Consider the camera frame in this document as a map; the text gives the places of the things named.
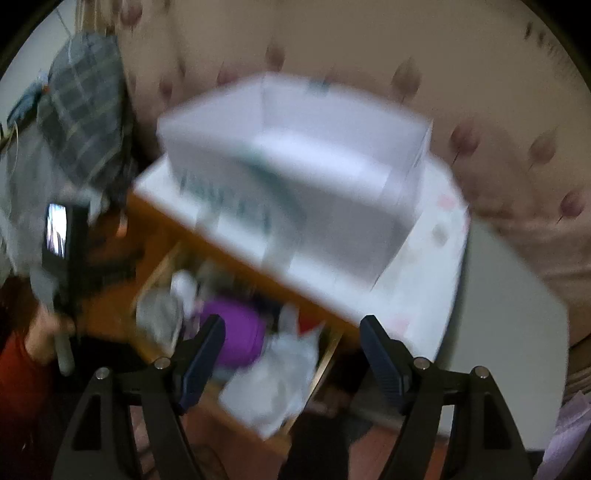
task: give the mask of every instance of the white plastic bag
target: white plastic bag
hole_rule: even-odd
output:
[[[226,384],[219,397],[222,407],[261,438],[272,436],[306,406],[318,363],[319,335],[320,328],[301,337],[272,337],[259,360]]]

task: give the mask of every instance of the white box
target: white box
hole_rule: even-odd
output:
[[[282,74],[252,77],[158,123],[181,188],[373,284],[415,223],[430,123],[364,92]]]

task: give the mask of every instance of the metal screw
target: metal screw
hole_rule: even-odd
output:
[[[426,370],[431,366],[431,362],[427,360],[423,356],[418,356],[414,359],[413,362],[414,366],[417,367],[419,370]]]
[[[167,356],[163,356],[161,358],[158,358],[158,360],[156,360],[154,362],[154,366],[158,370],[164,370],[165,368],[170,367],[170,358],[168,358]]]
[[[100,367],[95,372],[95,377],[97,380],[104,380],[111,374],[111,371],[107,367]]]
[[[480,378],[488,378],[488,376],[491,374],[487,367],[476,367],[474,369],[474,373]]]

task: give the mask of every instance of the person's hand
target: person's hand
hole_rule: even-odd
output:
[[[60,318],[40,305],[25,338],[25,349],[34,362],[48,365],[56,357],[56,333],[66,332],[71,336],[75,331],[72,320]]]

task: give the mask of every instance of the gray table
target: gray table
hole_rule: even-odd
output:
[[[436,363],[469,372],[485,365],[494,376],[527,449],[543,450],[554,431],[568,361],[564,305],[503,240],[481,221],[470,230],[462,282]],[[352,408],[373,421],[396,425],[368,380]],[[449,434],[446,407],[440,434]]]

